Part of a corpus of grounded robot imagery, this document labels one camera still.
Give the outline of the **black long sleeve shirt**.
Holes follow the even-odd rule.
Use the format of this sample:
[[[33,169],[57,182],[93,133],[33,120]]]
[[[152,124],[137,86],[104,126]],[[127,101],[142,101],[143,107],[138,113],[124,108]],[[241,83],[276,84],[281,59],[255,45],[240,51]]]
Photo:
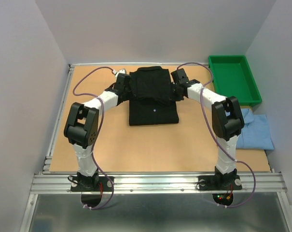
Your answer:
[[[141,67],[129,74],[129,125],[177,124],[179,116],[176,101],[172,99],[169,70],[160,66]]]

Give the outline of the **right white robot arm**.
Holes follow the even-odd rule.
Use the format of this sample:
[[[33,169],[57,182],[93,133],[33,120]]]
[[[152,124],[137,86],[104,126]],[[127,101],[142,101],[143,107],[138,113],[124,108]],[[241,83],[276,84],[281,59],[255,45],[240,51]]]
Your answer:
[[[218,159],[213,183],[223,189],[231,183],[230,173],[236,169],[236,143],[244,127],[244,119],[238,99],[225,97],[204,87],[199,81],[189,80],[183,68],[171,73],[174,92],[180,97],[187,97],[200,103],[205,115],[205,108],[211,111],[211,123],[206,122],[211,136],[219,147]]]

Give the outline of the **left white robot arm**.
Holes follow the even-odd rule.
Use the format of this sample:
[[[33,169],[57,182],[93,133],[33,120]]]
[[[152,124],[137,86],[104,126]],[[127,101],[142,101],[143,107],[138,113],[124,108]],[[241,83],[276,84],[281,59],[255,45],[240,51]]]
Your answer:
[[[76,92],[82,81],[101,69],[109,69],[115,76],[115,82],[111,86],[100,95]],[[130,75],[125,69],[116,71],[110,67],[99,67],[82,78],[73,88],[72,93],[77,97],[92,97],[84,103],[75,102],[71,105],[64,127],[64,136],[73,145],[78,161],[77,175],[83,177],[82,185],[87,190],[95,190],[98,187],[99,179],[96,175],[99,168],[94,160],[94,145],[102,128],[105,112],[129,100]]]

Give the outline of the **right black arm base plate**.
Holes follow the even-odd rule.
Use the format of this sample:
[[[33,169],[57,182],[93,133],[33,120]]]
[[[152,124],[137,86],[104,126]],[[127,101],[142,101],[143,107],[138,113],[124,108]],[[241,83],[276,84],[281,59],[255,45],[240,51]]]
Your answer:
[[[241,183],[236,184],[235,182],[240,180],[238,175],[200,175],[197,178],[196,188],[200,191],[242,190]]]

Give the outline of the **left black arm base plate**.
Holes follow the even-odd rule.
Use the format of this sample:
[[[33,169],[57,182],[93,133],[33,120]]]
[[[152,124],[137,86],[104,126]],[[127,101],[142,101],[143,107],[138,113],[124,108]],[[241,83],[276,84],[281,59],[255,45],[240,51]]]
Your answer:
[[[112,186],[105,176],[78,177],[68,176],[71,192],[111,192]]]

